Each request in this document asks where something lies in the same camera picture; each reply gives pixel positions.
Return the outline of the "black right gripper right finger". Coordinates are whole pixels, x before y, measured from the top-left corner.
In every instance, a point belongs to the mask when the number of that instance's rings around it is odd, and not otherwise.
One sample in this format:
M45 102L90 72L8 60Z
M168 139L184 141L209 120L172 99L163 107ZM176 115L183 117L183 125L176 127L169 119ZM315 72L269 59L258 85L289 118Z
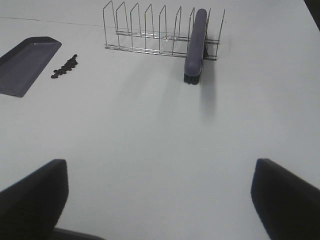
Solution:
M276 162L256 161L251 199L271 240L320 238L320 190Z

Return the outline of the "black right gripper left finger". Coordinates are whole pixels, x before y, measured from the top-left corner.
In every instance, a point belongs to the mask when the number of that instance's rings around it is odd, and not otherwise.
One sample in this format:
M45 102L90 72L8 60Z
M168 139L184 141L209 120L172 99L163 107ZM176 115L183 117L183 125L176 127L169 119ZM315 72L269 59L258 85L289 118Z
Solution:
M67 162L54 159L0 193L0 238L46 240L69 195Z

